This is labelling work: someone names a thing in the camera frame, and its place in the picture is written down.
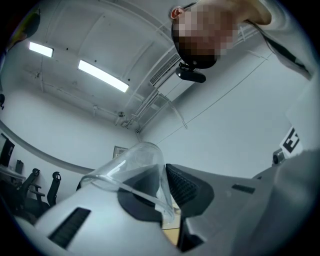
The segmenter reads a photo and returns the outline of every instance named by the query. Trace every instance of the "white wall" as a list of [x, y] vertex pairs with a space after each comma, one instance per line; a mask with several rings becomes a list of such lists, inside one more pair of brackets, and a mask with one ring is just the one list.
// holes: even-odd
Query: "white wall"
[[[134, 132], [115, 126], [99, 117], [59, 100], [38, 87], [30, 86], [20, 79], [21, 66], [17, 48], [7, 55], [1, 82], [5, 95], [4, 110], [0, 120], [18, 137], [38, 150], [67, 163], [96, 169], [109, 162], [114, 147], [131, 148], [139, 141]], [[33, 168], [41, 171], [37, 184], [47, 195], [52, 174], [60, 172], [61, 184], [57, 202], [72, 195], [82, 174], [55, 166], [15, 144], [10, 166], [17, 160], [24, 163], [23, 174], [28, 177]]]
[[115, 146], [131, 148], [134, 132], [93, 117], [47, 93], [17, 86], [5, 94], [1, 121], [21, 139], [62, 161], [96, 169], [113, 157]]
[[[52, 174], [54, 172], [60, 172], [61, 175], [61, 182], [56, 198], [57, 203], [68, 198], [76, 192], [78, 183], [81, 180], [83, 174], [66, 170], [58, 166], [55, 166], [51, 163], [48, 163], [22, 148], [5, 132], [0, 131], [0, 133], [5, 134], [9, 138], [9, 140], [15, 145], [9, 162], [10, 167], [15, 169], [17, 160], [21, 160], [23, 162], [22, 175], [26, 178], [32, 173], [32, 170], [34, 168], [40, 170], [40, 175], [36, 180], [36, 184], [41, 186], [40, 192], [45, 194], [45, 197], [42, 197], [42, 201], [48, 202], [47, 194], [53, 180]], [[35, 195], [33, 195], [32, 193], [29, 193], [28, 197], [36, 198]]]
[[[260, 56], [249, 54], [254, 51]], [[252, 178], [271, 166], [290, 128], [286, 110], [306, 79], [284, 67], [260, 37], [238, 45], [173, 104], [188, 129], [167, 108], [141, 133], [166, 163]]]

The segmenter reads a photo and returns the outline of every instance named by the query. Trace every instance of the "fluorescent light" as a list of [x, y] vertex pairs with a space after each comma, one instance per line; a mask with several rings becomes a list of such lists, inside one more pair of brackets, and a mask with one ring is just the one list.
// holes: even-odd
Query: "fluorescent light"
[[101, 69], [92, 66], [91, 64], [80, 60], [79, 63], [79, 69], [96, 77], [99, 78], [100, 80], [106, 82], [107, 84], [119, 89], [122, 92], [126, 92], [129, 85], [125, 84], [124, 82], [120, 81], [119, 79], [113, 77], [112, 75], [102, 71]]
[[41, 44], [34, 43], [34, 42], [30, 42], [29, 49], [31, 51], [43, 54], [43, 55], [48, 56], [50, 58], [52, 57], [52, 54], [54, 52], [53, 49], [45, 47]]

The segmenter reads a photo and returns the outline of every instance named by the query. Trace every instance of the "black chair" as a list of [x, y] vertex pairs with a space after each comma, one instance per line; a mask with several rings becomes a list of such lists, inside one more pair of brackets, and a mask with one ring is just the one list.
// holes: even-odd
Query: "black chair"
[[[57, 192], [60, 186], [61, 176], [58, 171], [52, 174], [53, 180], [51, 187], [48, 191], [47, 196], [41, 192], [39, 189], [41, 187], [37, 184], [32, 184], [35, 190], [30, 189], [30, 192], [36, 195], [36, 199], [27, 198], [24, 203], [24, 210], [34, 215], [38, 219], [42, 214], [44, 214], [50, 207], [56, 204]], [[48, 203], [42, 201], [42, 197], [47, 198]]]
[[39, 174], [40, 170], [34, 168], [25, 182], [20, 182], [17, 186], [1, 181], [1, 195], [13, 215], [21, 217], [25, 215], [25, 201], [28, 191]]

